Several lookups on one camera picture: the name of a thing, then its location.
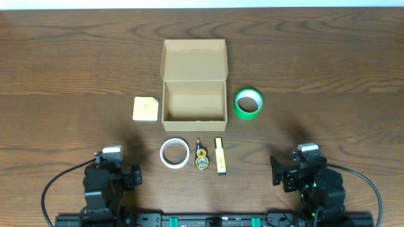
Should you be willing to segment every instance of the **yellow highlighter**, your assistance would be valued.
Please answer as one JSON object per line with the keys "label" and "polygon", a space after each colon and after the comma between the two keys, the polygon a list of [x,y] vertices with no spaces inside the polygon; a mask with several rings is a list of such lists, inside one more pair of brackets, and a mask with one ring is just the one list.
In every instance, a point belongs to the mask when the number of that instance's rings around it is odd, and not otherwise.
{"label": "yellow highlighter", "polygon": [[226,176],[225,151],[223,150],[223,143],[221,137],[215,139],[215,149],[216,149],[217,172],[219,173],[219,176]]}

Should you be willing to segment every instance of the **white tape roll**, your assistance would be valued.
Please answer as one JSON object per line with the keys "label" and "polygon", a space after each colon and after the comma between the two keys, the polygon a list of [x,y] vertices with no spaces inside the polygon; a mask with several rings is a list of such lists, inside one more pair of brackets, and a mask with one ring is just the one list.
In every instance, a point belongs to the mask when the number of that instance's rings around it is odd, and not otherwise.
{"label": "white tape roll", "polygon": [[[179,164],[171,164],[169,160],[166,159],[164,152],[165,152],[165,148],[167,146],[169,146],[170,144],[173,143],[179,143],[182,144],[186,149],[187,149],[187,156],[185,157],[184,161],[182,161]],[[169,139],[168,141],[165,141],[162,145],[162,148],[160,149],[160,158],[162,159],[164,165],[166,165],[169,168],[181,168],[183,167],[189,159],[189,146],[187,143],[185,143],[185,141],[183,141],[182,139],[178,139],[178,138],[174,138],[174,139]]]}

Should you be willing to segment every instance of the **wood grain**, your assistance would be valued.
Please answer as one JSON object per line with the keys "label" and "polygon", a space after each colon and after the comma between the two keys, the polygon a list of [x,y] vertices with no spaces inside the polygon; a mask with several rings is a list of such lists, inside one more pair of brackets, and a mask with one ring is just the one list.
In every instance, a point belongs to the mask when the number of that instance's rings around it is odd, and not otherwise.
{"label": "wood grain", "polygon": [[[384,201],[383,226],[404,225],[404,9],[195,9],[0,12],[0,225],[45,226],[40,195],[59,172],[122,144],[125,167],[140,161],[144,184],[133,210],[265,212],[299,209],[296,193],[271,185],[270,155],[289,163],[296,144],[315,142],[330,161],[369,177]],[[135,96],[162,97],[160,55],[168,38],[225,38],[228,100],[242,88],[265,100],[238,119],[228,102],[225,132],[165,132],[131,119]],[[168,138],[201,139],[211,155],[223,137],[228,175],[215,160],[168,170]],[[50,188],[57,214],[85,205],[84,169]],[[377,200],[343,173],[349,211]]]}

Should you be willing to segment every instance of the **tape roll hole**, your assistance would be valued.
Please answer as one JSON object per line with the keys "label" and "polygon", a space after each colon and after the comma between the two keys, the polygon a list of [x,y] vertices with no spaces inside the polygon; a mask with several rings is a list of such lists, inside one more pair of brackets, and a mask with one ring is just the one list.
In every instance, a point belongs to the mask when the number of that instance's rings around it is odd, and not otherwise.
{"label": "tape roll hole", "polygon": [[263,105],[261,97],[253,91],[243,91],[237,97],[237,105],[246,113],[254,113]]}
{"label": "tape roll hole", "polygon": [[168,143],[165,147],[164,158],[171,165],[177,165],[185,160],[187,148],[178,142]]}

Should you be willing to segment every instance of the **box lid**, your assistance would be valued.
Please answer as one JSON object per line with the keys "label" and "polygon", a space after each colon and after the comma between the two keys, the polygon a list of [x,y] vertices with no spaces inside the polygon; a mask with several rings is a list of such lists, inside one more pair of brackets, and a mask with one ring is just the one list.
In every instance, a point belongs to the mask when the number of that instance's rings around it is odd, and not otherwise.
{"label": "box lid", "polygon": [[225,40],[164,40],[161,76],[164,81],[225,81]]}

